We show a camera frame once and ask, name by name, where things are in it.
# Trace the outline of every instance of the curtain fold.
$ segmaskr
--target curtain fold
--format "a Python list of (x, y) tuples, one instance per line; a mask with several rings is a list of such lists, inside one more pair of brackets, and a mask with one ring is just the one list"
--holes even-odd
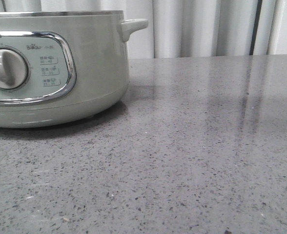
[[(274, 53), (281, 22), (273, 16), (274, 8), (276, 6), (276, 15), (281, 16), (285, 2), (287, 0), (277, 0), (277, 3), (276, 0), (0, 0), (0, 11), (123, 10), (126, 20), (149, 19), (149, 27), (132, 34), (127, 43), (131, 59), (176, 58), (248, 55), (251, 49), (254, 54), (266, 54), (268, 43), (268, 51)], [(257, 13), (258, 3), (261, 10)]]

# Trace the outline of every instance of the pot handle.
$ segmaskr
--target pot handle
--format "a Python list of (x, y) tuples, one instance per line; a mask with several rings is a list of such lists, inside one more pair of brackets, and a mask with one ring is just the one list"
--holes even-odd
[(148, 27), (148, 20), (146, 19), (129, 19), (121, 23), (123, 42), (129, 40), (129, 36), (138, 30)]

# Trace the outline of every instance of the chrome trim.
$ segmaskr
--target chrome trim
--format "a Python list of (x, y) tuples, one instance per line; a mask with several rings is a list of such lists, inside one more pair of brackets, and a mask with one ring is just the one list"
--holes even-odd
[(52, 100), (66, 95), (72, 90), (76, 82), (76, 70), (71, 50), (66, 40), (53, 32), (30, 32), (30, 31), (0, 31), (0, 37), (41, 37), (55, 40), (62, 48), (65, 63), (68, 70), (68, 79), (66, 84), (59, 90), (41, 97), (0, 99), (0, 106), (16, 106), (24, 104), (33, 104)]
[(44, 16), (101, 16), (122, 15), (123, 11), (34, 11), (0, 12), (0, 17), (44, 17)]

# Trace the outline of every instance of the speckled quartz countertop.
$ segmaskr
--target speckled quartz countertop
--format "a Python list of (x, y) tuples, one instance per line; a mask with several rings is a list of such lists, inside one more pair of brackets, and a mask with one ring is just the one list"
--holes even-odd
[(286, 234), (287, 56), (130, 75), (94, 117), (0, 129), (0, 234)]

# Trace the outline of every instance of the white knob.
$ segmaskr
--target white knob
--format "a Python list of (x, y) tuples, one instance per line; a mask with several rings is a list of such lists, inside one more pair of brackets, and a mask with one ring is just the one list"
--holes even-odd
[(10, 49), (0, 49), (0, 88), (17, 88), (27, 75), (28, 67), (21, 55)]

